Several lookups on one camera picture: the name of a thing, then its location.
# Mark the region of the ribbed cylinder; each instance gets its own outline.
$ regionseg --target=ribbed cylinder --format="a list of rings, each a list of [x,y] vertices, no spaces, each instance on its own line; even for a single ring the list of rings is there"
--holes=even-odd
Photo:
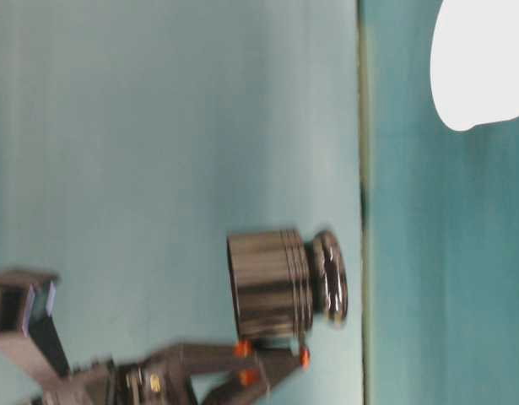
[[[227,248],[239,338],[298,337],[311,328],[311,275],[297,230],[232,235]]]

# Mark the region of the white light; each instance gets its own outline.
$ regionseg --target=white light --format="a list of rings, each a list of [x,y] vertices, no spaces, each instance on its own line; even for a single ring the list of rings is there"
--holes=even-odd
[[[444,0],[430,81],[441,120],[457,131],[519,116],[519,0]]]

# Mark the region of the metal cylinder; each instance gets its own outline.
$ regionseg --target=metal cylinder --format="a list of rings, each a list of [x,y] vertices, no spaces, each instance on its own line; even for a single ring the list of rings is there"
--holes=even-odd
[[[227,248],[240,339],[302,338],[314,312],[345,319],[345,268],[332,232],[307,245],[296,229],[231,235]]]

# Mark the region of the teal surface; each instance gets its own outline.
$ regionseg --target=teal surface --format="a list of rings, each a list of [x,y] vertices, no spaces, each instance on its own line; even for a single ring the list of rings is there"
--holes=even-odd
[[[360,2],[367,399],[519,404],[519,119],[441,123],[429,79],[440,5]]]
[[[61,274],[72,364],[234,342],[226,234],[331,225],[348,325],[270,403],[362,401],[356,45],[342,0],[0,0],[0,266]]]

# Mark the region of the robotic arm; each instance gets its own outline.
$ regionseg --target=robotic arm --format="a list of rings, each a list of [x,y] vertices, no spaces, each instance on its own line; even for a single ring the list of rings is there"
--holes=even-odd
[[[57,277],[15,268],[0,273],[0,350],[37,381],[43,394],[29,405],[197,405],[191,378],[224,372],[203,405],[246,405],[305,368],[305,334],[313,313],[341,322],[347,283],[334,235],[304,244],[296,230],[233,235],[228,257],[235,346],[173,344],[131,364],[112,360],[71,371],[51,313]],[[300,351],[275,348],[297,338]]]

